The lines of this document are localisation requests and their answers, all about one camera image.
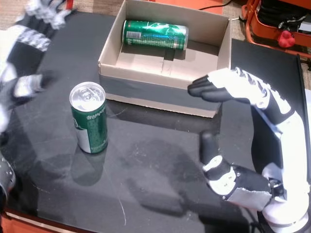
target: wooden floor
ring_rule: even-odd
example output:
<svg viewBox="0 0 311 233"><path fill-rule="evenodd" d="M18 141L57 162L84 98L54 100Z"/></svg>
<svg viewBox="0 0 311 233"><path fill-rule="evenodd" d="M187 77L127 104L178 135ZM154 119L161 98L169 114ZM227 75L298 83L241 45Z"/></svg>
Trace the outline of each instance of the wooden floor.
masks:
<svg viewBox="0 0 311 233"><path fill-rule="evenodd" d="M0 30L6 30L14 24L28 0L0 0ZM74 6L83 12L94 12L106 15L117 15L123 0L74 0ZM222 8L222 14L230 18L238 18L241 6L246 0L233 0L228 6ZM244 25L238 20L232 22L232 37L245 40ZM308 66L302 63L305 87L311 90L311 71Z"/></svg>

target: open box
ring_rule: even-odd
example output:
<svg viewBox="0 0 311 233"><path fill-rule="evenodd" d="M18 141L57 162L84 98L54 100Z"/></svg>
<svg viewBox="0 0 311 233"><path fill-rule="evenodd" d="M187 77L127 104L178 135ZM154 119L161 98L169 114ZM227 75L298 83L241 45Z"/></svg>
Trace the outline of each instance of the open box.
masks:
<svg viewBox="0 0 311 233"><path fill-rule="evenodd" d="M184 25L185 51L123 45L125 20ZM149 1L125 0L99 58L106 98L202 117L213 117L218 103L187 93L193 80L230 67L231 24L228 17Z"/></svg>

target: robotic hand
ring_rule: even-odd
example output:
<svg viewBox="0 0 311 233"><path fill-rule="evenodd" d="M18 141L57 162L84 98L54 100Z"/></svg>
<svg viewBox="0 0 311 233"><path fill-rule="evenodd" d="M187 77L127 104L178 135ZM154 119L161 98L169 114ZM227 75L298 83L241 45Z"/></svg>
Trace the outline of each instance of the robotic hand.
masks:
<svg viewBox="0 0 311 233"><path fill-rule="evenodd" d="M54 34L65 26L71 10L59 11L65 0L31 0L24 16L7 30L0 57L0 146L10 111L30 101L54 79L51 72L36 74ZM15 175L0 153L0 212L15 184Z"/></svg>
<svg viewBox="0 0 311 233"><path fill-rule="evenodd" d="M299 114L269 84L239 68L213 71L189 85L188 93L210 102L250 103L255 112L252 158L257 173L227 162L217 138L201 133L200 161L209 187L226 201L262 211L274 232L300 230L308 222L310 188ZM276 142L270 154L266 153L271 150L263 139L267 132L262 132L260 120Z"/></svg>

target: soda can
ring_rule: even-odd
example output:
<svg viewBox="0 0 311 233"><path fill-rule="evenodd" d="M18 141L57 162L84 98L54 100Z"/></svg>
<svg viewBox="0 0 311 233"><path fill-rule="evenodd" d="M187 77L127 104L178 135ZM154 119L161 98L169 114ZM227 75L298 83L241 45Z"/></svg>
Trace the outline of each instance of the soda can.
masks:
<svg viewBox="0 0 311 233"><path fill-rule="evenodd" d="M189 30L186 26L148 21L126 20L122 42L127 45L149 45L186 50Z"/></svg>
<svg viewBox="0 0 311 233"><path fill-rule="evenodd" d="M107 147L105 99L104 89L93 82L80 83L70 92L78 145L87 153L98 153Z"/></svg>

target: standing can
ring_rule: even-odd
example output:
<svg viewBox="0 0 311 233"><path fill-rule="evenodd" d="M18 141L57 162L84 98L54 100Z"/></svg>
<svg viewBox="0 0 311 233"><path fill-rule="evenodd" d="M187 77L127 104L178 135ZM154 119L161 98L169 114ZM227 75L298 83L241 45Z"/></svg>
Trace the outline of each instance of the standing can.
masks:
<svg viewBox="0 0 311 233"><path fill-rule="evenodd" d="M186 50L189 30L186 26L148 21L126 20L122 42L127 45L149 45Z"/></svg>
<svg viewBox="0 0 311 233"><path fill-rule="evenodd" d="M107 147L106 94L97 83L76 85L69 96L78 145L87 153Z"/></svg>

